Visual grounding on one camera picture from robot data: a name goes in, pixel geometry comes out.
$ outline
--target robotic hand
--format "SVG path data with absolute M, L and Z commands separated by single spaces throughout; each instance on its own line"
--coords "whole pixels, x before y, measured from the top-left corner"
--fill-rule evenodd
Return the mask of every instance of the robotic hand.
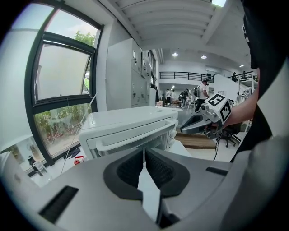
M 194 112 L 183 121 L 181 132 L 195 134 L 204 132 L 210 139 L 219 137 L 222 126 L 231 114 L 229 99 L 219 93 L 213 95 L 201 105 L 199 111 Z

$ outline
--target wooden platform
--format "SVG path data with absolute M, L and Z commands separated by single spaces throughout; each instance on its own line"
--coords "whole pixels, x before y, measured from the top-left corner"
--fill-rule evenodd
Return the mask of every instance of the wooden platform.
M 178 132 L 175 139 L 180 141 L 185 148 L 215 149 L 215 142 L 208 139 L 204 134 L 187 135 Z

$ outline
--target ceiling light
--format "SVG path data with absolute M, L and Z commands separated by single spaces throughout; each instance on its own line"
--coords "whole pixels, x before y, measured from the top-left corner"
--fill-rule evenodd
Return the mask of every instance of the ceiling light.
M 220 7 L 223 7 L 225 5 L 226 0 L 212 0 L 212 4 L 218 5 Z

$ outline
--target tree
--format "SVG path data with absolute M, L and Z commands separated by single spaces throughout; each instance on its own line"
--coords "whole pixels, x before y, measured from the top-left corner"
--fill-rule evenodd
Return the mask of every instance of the tree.
M 93 46 L 95 35 L 91 35 L 90 33 L 81 34 L 80 31 L 77 31 L 76 35 L 74 36 L 75 40 L 86 43 L 87 45 Z

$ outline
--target white t-shirt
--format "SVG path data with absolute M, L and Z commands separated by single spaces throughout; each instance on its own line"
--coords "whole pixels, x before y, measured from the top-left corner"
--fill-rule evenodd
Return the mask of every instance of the white t-shirt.
M 204 95 L 204 90 L 207 91 L 208 93 L 208 88 L 207 88 L 207 85 L 204 85 L 203 83 L 201 83 L 199 86 L 198 86 L 199 90 L 200 90 L 200 97 L 197 97 L 196 99 L 207 99 L 206 96 Z
M 175 98 L 176 98 L 175 92 L 172 92 L 172 93 L 171 93 L 171 98 L 172 98 L 172 99 L 175 99 Z
M 167 91 L 167 97 L 171 97 L 171 92 L 170 91 Z

